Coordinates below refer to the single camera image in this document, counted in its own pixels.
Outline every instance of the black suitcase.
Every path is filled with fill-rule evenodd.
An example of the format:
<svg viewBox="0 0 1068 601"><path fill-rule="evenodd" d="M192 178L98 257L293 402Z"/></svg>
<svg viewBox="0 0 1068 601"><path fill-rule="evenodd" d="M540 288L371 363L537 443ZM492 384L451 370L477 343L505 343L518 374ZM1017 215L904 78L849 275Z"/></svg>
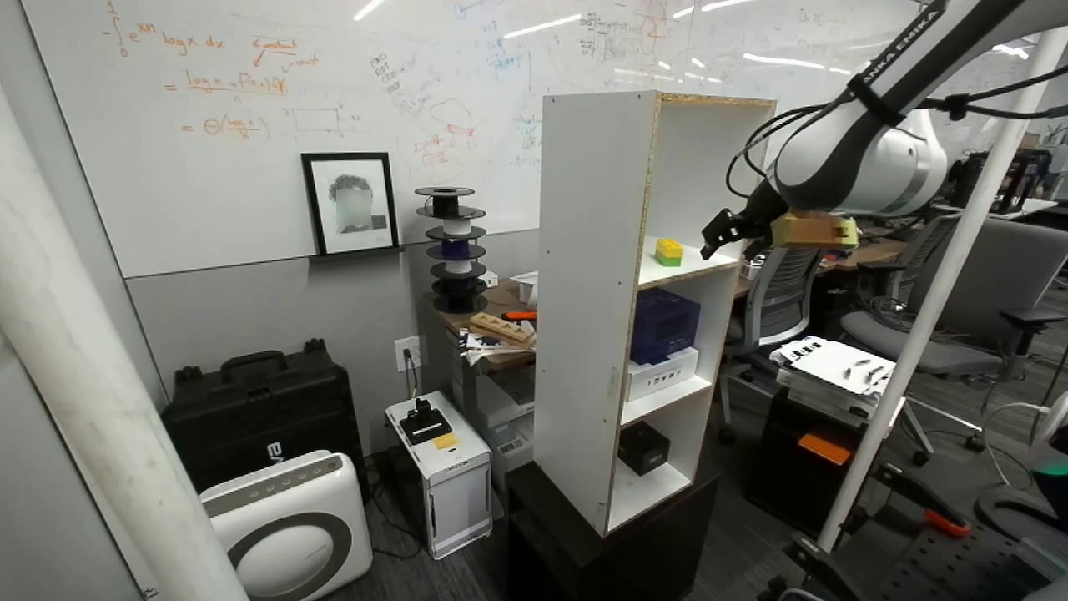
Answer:
<svg viewBox="0 0 1068 601"><path fill-rule="evenodd" d="M371 495L349 370L325 342L234 356L215 374L178 370L165 424L196 490L326 447L353 460Z"/></svg>

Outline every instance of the gray wall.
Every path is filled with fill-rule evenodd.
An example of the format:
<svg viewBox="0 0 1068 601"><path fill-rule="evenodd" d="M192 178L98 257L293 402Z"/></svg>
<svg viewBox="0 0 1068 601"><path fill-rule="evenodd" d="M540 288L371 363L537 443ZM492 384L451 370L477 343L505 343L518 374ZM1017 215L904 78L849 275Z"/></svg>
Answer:
<svg viewBox="0 0 1068 601"><path fill-rule="evenodd" d="M127 285L114 264L98 205L79 173L78 155L69 148L62 107L47 85L45 62L37 56L30 28L16 0L0 0L0 87L30 141L30 150L67 216L67 229L106 304L109 319L117 325L141 380L157 402L165 388L149 361L148 342L141 333Z"/></svg>
<svg viewBox="0 0 1068 601"><path fill-rule="evenodd" d="M27 370L0 337L0 597L141 597Z"/></svg>
<svg viewBox="0 0 1068 601"><path fill-rule="evenodd" d="M505 277L537 268L532 229L483 236L483 247L487 268ZM332 356L351 374L363 450L384 450L393 443L384 408L406 393L393 342L428 332L434 318L428 264L428 244L419 244L398 254L136 277L132 292L167 391L178 368L216 370L237 354L291 354L306 337L325 337ZM441 354L428 356L423 384L441 388L443 370Z"/></svg>

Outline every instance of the picture frame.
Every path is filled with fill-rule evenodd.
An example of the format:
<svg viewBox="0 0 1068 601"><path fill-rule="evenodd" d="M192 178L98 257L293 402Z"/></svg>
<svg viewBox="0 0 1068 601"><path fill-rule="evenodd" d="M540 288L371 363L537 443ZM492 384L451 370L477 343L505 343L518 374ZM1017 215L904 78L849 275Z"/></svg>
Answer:
<svg viewBox="0 0 1068 601"><path fill-rule="evenodd" d="M389 155L302 155L316 254L398 247Z"/></svg>

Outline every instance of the robotic arm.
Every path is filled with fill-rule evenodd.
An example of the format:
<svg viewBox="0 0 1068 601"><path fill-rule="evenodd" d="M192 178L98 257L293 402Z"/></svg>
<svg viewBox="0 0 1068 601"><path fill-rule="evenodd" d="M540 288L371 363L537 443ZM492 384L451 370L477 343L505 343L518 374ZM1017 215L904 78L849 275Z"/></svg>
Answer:
<svg viewBox="0 0 1068 601"><path fill-rule="evenodd" d="M824 109L778 150L740 215L706 226L706 254L768 236L799 215L899 216L925 208L948 161L914 107L982 50L1068 23L1064 0L923 0L923 14Z"/></svg>

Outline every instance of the power outlet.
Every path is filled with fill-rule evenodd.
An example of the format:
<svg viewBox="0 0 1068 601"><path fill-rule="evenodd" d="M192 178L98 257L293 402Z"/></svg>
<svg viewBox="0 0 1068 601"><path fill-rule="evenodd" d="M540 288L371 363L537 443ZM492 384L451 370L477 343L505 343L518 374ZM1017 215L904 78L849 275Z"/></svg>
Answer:
<svg viewBox="0 0 1068 601"><path fill-rule="evenodd" d="M423 368L423 337L398 337L393 354L398 354L398 370Z"/></svg>

